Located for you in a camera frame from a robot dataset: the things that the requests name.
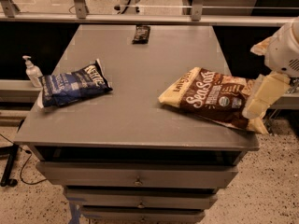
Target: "speckled floor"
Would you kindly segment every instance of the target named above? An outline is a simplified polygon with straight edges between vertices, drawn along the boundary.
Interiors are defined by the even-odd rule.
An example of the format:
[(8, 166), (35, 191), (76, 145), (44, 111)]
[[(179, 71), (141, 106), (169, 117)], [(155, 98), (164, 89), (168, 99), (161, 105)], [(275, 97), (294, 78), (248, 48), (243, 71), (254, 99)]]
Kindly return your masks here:
[[(219, 199), (206, 211), (201, 224), (299, 223), (299, 141), (288, 117), (273, 121), (273, 135), (258, 135), (260, 150), (248, 153), (239, 163), (239, 174), (227, 189), (218, 192)], [(0, 134), (13, 140), (18, 123), (17, 118), (3, 119), (0, 115)], [(1, 147), (8, 145), (0, 138)], [(11, 175), (18, 185), (0, 188), (0, 223), (68, 223), (71, 214), (61, 187), (48, 181), (34, 186), (20, 181), (21, 167), (27, 158), (27, 153), (19, 151)], [(30, 159), (23, 171), (27, 182), (43, 179), (35, 168), (36, 161), (35, 157)], [(5, 164), (6, 160), (1, 159), (0, 175)], [(81, 217), (80, 223), (103, 221)]]

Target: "black packet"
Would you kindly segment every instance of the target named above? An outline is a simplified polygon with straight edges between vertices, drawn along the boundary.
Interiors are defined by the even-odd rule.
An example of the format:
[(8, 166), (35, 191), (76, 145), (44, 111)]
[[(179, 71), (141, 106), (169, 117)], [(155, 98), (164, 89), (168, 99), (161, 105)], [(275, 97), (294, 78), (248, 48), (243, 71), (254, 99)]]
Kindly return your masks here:
[(147, 25), (137, 25), (133, 44), (147, 44), (150, 37), (150, 27)]
[(67, 105), (112, 91), (98, 59), (78, 71), (43, 76), (39, 80), (44, 107)]

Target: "drawer knob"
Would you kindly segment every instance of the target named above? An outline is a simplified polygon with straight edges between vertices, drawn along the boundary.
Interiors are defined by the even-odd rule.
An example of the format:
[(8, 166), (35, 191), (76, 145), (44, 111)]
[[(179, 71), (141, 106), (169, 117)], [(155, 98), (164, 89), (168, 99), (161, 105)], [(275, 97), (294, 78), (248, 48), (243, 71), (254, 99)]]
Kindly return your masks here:
[(140, 204), (137, 206), (137, 208), (143, 209), (143, 208), (145, 208), (145, 205), (142, 202), (140, 202)]
[(143, 183), (140, 181), (140, 179), (138, 178), (135, 182), (134, 182), (134, 185), (136, 186), (136, 187), (140, 187), (140, 186), (142, 186), (143, 185)]

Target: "black stand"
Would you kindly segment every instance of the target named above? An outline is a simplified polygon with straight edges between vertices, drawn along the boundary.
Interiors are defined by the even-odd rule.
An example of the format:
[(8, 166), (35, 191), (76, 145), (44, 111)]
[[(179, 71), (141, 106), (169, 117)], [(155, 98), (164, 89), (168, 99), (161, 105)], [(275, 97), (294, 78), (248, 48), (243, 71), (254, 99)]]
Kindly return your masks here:
[(13, 163), (17, 156), (18, 148), (19, 147), (15, 144), (13, 144), (10, 147), (0, 147), (0, 156), (8, 155), (7, 166), (1, 178), (1, 187), (5, 187), (6, 185), (9, 185), (10, 187), (15, 187), (18, 184), (18, 181), (16, 179), (10, 179), (10, 173), (13, 167)]

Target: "pump dispenser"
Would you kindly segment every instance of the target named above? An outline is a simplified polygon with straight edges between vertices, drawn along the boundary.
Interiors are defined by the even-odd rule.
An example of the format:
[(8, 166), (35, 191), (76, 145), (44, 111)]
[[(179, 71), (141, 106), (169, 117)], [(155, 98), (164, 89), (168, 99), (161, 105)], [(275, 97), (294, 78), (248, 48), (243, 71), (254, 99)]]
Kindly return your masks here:
[(30, 61), (31, 59), (30, 56), (23, 56), (22, 58), (26, 61), (25, 62), (27, 66), (26, 74), (30, 78), (32, 84), (35, 87), (41, 87), (41, 83), (38, 78), (42, 77), (43, 74), (41, 73), (40, 69), (36, 65), (32, 64), (32, 62)]

